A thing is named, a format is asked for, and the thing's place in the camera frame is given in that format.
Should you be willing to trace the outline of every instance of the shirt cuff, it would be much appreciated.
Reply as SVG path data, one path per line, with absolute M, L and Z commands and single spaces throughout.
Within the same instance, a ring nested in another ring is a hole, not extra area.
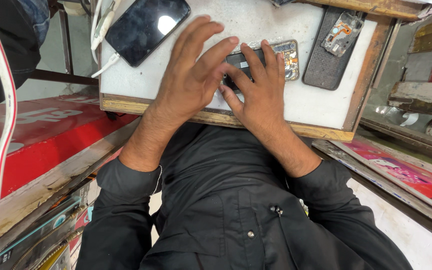
M 137 201 L 161 190 L 161 166 L 149 172 L 126 167 L 119 158 L 99 169 L 96 181 L 101 189 L 119 196 L 122 200 Z
M 310 207 L 330 211 L 349 202 L 353 192 L 346 183 L 351 178 L 348 169 L 337 160 L 322 160 L 307 175 L 288 179 L 292 193 Z

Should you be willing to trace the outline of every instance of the smartphone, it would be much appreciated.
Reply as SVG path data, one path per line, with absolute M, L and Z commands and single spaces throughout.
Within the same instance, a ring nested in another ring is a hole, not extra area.
M 106 33 L 132 67 L 139 66 L 190 14 L 185 0 L 136 0 Z
M 257 49 L 254 49 L 253 51 L 258 56 L 262 65 L 264 67 L 266 67 L 266 60 L 265 60 L 265 55 L 263 53 L 263 50 L 261 48 L 257 48 Z M 249 78 L 249 80 L 251 80 L 251 82 L 253 82 L 253 77 L 251 76 L 251 72 L 249 71 L 248 62 L 246 61 L 246 58 L 244 57 L 242 52 L 239 51 L 239 52 L 234 52 L 234 53 L 229 54 L 224 59 L 224 62 L 231 64 L 231 65 L 237 67 L 238 69 L 240 69 L 241 71 L 243 71 L 244 74 L 246 74 L 246 76 Z M 236 85 L 236 83 L 234 83 L 233 79 L 231 79 L 231 77 L 227 74 L 223 75 L 223 84 L 225 86 L 231 88 L 231 90 L 233 90 L 233 92 L 241 93 L 241 90 L 239 89 L 239 87 Z
M 284 71 L 285 71 L 285 81 L 291 82 L 297 80 L 300 76 L 299 63 L 298 63 L 298 43 L 294 39 L 269 44 L 273 49 L 274 56 L 278 53 L 283 53 L 284 57 Z M 261 48 L 255 48 L 253 51 L 258 56 L 262 65 L 266 67 L 266 60 L 263 50 Z M 246 74 L 246 76 L 253 82 L 253 77 L 251 76 L 251 71 L 248 66 L 248 62 L 241 51 L 233 52 L 226 56 L 224 62 L 231 64 Z M 235 93 L 241 93 L 239 87 L 234 83 L 233 79 L 227 74 L 223 75 L 222 84 L 231 88 Z

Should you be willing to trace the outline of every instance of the work mat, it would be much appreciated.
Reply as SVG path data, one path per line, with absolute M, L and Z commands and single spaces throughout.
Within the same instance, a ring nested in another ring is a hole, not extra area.
M 102 10 L 106 10 L 111 0 L 102 0 Z M 123 0 L 116 11 L 115 19 L 133 3 Z M 215 21 L 225 25 L 221 34 L 216 34 L 204 45 L 203 52 L 221 39 L 238 36 L 240 42 L 254 43 L 258 40 L 297 40 L 299 50 L 299 73 L 306 68 L 309 53 L 318 31 L 324 10 L 311 4 L 290 3 L 276 8 L 270 1 L 256 0 L 186 0 L 191 8 L 188 19 L 137 68 L 129 66 L 124 60 L 118 61 L 101 75 L 101 92 L 153 100 L 158 93 L 159 84 L 168 64 L 171 48 L 185 26 L 201 14 L 209 14 Z M 341 129 L 351 96 L 363 65 L 364 56 L 376 22 L 365 21 L 356 46 L 346 68 L 345 74 L 334 91 L 303 84 L 301 77 L 285 85 L 285 119 L 297 123 Z M 103 65 L 114 49 L 102 43 L 101 58 Z M 231 110 L 219 91 L 207 106 L 212 109 Z

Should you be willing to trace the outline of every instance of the fingernail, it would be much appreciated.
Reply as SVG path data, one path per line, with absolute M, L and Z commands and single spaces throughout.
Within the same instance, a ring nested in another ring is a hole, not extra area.
M 231 36 L 231 37 L 229 38 L 229 41 L 230 41 L 232 44 L 237 44 L 237 43 L 240 41 L 240 39 L 239 39 L 237 36 Z

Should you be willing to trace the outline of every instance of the finger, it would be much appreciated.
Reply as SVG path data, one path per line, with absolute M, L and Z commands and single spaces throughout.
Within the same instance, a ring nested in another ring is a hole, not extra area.
M 276 55 L 276 62 L 279 72 L 278 82 L 282 85 L 285 84 L 285 70 L 284 70 L 284 55 L 282 52 Z
M 221 64 L 224 58 L 236 47 L 238 42 L 239 39 L 237 36 L 230 36 L 219 41 L 216 45 L 207 50 L 191 69 L 191 74 L 196 81 L 206 81 L 207 77 Z
M 244 103 L 241 102 L 241 100 L 238 98 L 238 96 L 231 90 L 231 88 L 227 87 L 226 85 L 220 85 L 219 86 L 219 92 L 221 92 L 221 95 L 223 95 L 224 100 L 228 104 L 228 106 L 233 111 L 233 114 L 238 117 L 238 115 L 241 113 L 244 107 Z
M 269 46 L 269 42 L 266 39 L 263 39 L 261 41 L 261 49 L 264 53 L 264 60 L 266 61 L 266 74 L 268 78 L 277 81 L 279 77 L 279 67 L 273 48 Z
M 188 63 L 193 65 L 196 62 L 196 58 L 203 50 L 204 42 L 214 34 L 223 32 L 223 30 L 224 25 L 216 21 L 210 21 L 200 25 L 186 38 L 179 58 L 186 60 Z
M 265 67 L 263 66 L 263 63 L 261 63 L 259 57 L 256 55 L 255 51 L 253 51 L 253 49 L 251 49 L 248 44 L 241 43 L 241 52 L 243 53 L 244 58 L 246 58 L 246 62 L 248 62 L 249 71 L 251 71 L 252 78 L 256 82 L 265 78 Z
M 246 76 L 246 74 L 243 71 L 241 71 L 241 69 L 228 64 L 225 65 L 224 72 L 231 77 L 231 79 L 241 90 L 241 92 L 243 92 L 244 95 L 248 93 L 248 90 L 250 89 L 253 82 L 248 78 L 248 76 Z
M 221 84 L 221 80 L 223 79 L 226 70 L 231 66 L 228 63 L 221 63 L 217 66 L 213 72 L 206 78 L 204 83 L 204 89 L 208 92 L 208 95 L 214 95 L 216 89 L 218 89 Z
M 188 26 L 181 32 L 179 37 L 174 43 L 173 50 L 171 51 L 171 59 L 177 59 L 181 53 L 181 49 L 186 42 L 189 34 L 193 33 L 196 28 L 200 27 L 203 24 L 207 24 L 211 21 L 211 17 L 207 14 L 196 17 L 193 21 L 191 21 Z

